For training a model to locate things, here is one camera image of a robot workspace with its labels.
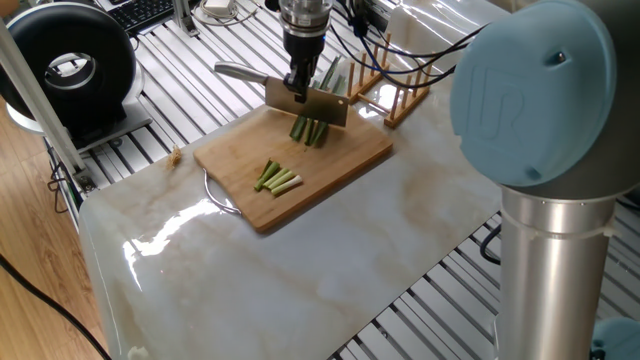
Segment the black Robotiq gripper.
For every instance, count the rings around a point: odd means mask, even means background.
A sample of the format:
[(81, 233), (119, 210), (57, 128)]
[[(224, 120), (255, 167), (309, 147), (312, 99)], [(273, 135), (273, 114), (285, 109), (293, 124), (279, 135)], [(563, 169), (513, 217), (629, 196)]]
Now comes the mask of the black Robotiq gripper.
[(290, 70), (283, 79), (285, 87), (296, 95), (296, 101), (305, 103), (307, 92), (325, 47), (329, 22), (319, 27), (298, 27), (288, 22), (283, 27), (283, 46), (290, 55)]

